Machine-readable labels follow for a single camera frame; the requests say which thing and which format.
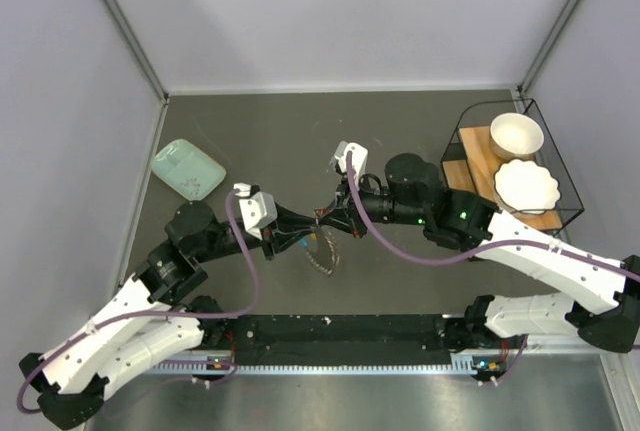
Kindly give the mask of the metal keyring with blue handle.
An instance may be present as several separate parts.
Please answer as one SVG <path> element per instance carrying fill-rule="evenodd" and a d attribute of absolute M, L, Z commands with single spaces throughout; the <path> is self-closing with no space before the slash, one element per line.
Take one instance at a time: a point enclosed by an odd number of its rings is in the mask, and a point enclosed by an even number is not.
<path fill-rule="evenodd" d="M 303 247 L 305 256 L 314 269 L 325 276 L 332 276 L 340 262 L 336 239 L 322 228 L 318 228 L 316 237 L 316 242 L 308 248 Z"/>

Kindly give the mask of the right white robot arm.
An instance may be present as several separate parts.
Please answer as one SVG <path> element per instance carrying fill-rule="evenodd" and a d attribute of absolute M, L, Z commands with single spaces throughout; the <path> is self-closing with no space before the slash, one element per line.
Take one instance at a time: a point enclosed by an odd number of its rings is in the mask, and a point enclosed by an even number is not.
<path fill-rule="evenodd" d="M 469 305 L 469 339 L 487 347 L 522 335 L 577 336 L 604 351 L 628 353 L 639 332 L 639 259 L 599 257 L 524 223 L 495 203 L 444 186 L 435 165 L 412 153 L 391 158 L 384 181 L 365 171 L 368 152 L 343 142 L 332 167 L 341 184 L 318 222 L 356 237 L 371 233 L 396 256 L 444 266 L 472 258 L 491 261 L 552 288 L 528 297 L 485 295 Z M 419 226 L 424 237 L 454 251 L 448 258 L 411 255 L 391 244 L 378 224 Z"/>

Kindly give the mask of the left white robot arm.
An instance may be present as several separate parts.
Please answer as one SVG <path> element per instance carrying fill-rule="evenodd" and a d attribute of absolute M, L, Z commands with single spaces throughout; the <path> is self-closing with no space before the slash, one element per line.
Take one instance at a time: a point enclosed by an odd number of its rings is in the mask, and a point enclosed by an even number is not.
<path fill-rule="evenodd" d="M 216 347 L 225 321 L 252 313 L 260 279 L 251 250 L 267 257 L 314 233 L 319 218 L 278 205 L 268 193 L 230 194 L 227 218 L 203 201 L 180 206 L 165 227 L 167 238 L 124 281 L 116 294 L 78 331 L 44 353 L 19 363 L 24 376 L 16 407 L 43 415 L 60 430 L 91 419 L 124 384 L 185 350 Z M 253 284 L 252 300 L 224 311 L 207 296 L 184 299 L 207 279 L 203 264 L 241 254 Z"/>

